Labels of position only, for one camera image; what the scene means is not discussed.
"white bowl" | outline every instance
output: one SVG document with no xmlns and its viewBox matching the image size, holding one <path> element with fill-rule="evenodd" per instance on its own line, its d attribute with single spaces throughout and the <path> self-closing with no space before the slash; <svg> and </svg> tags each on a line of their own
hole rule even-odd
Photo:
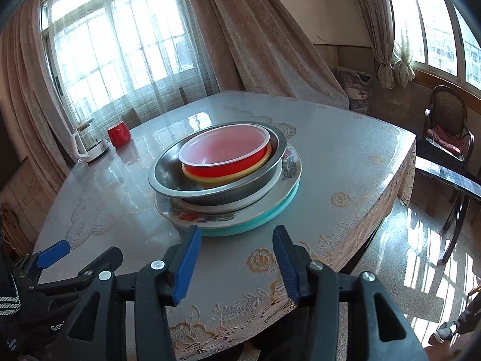
<svg viewBox="0 0 481 361">
<path fill-rule="evenodd" d="M 274 173 L 272 179 L 268 181 L 268 183 L 263 188 L 256 191 L 254 194 L 249 195 L 248 197 L 245 197 L 239 201 L 226 203 L 225 205 L 199 206 L 199 205 L 193 205 L 192 203 L 182 201 L 181 199 L 174 199 L 174 201 L 178 203 L 179 206 L 182 206 L 184 209 L 191 210 L 192 212 L 208 213 L 208 214 L 234 212 L 235 210 L 240 210 L 249 205 L 252 205 L 254 202 L 257 202 L 262 197 L 264 197 L 264 195 L 266 195 L 269 192 L 269 190 L 279 180 L 281 174 L 282 174 L 282 161 L 279 161 L 276 165 L 276 172 Z"/>
<path fill-rule="evenodd" d="M 235 124 L 208 130 L 187 141 L 179 160 L 193 167 L 214 167 L 245 159 L 269 142 L 267 129 L 259 125 Z"/>
</svg>

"trash bag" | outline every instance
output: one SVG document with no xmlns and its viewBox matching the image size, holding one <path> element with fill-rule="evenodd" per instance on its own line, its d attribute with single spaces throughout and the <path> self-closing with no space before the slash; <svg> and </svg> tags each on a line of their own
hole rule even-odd
<svg viewBox="0 0 481 361">
<path fill-rule="evenodd" d="M 371 76 L 365 72 L 338 67 L 337 81 L 349 98 L 349 110 L 367 114 L 369 109 L 369 81 Z"/>
</svg>

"metal bowl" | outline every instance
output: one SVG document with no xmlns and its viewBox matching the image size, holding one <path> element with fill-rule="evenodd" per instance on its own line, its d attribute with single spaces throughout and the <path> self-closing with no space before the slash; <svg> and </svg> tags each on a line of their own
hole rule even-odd
<svg viewBox="0 0 481 361">
<path fill-rule="evenodd" d="M 182 172 L 179 151 L 187 141 L 206 130 L 225 125 L 237 124 L 259 125 L 269 131 L 269 143 L 272 146 L 272 156 L 267 163 L 252 174 L 224 186 L 204 189 L 197 182 L 189 179 Z M 215 206 L 239 201 L 263 188 L 276 172 L 276 164 L 281 160 L 286 150 L 287 141 L 278 129 L 257 122 L 232 122 L 199 130 L 173 144 L 157 158 L 149 170 L 149 183 L 160 194 L 180 198 L 194 205 Z"/>
</svg>

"window sill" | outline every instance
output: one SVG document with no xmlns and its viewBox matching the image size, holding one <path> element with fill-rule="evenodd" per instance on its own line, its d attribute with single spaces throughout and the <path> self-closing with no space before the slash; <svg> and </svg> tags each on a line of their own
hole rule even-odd
<svg viewBox="0 0 481 361">
<path fill-rule="evenodd" d="M 467 89 L 460 87 L 458 84 L 436 76 L 432 72 L 427 72 L 414 68 L 414 73 L 416 74 L 416 77 L 414 78 L 413 83 L 431 89 L 434 89 L 438 85 L 449 86 L 453 88 L 463 98 L 467 107 L 481 115 L 481 98 L 479 98 L 477 95 L 474 95 Z"/>
</svg>

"red mug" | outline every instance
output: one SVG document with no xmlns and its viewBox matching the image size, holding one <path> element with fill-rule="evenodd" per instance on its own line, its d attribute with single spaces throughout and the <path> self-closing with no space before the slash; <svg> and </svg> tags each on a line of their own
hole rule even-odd
<svg viewBox="0 0 481 361">
<path fill-rule="evenodd" d="M 123 121 L 115 126 L 112 126 L 110 129 L 107 129 L 107 133 L 109 134 L 112 145 L 116 148 L 127 144 L 132 138 L 130 131 Z"/>
</svg>

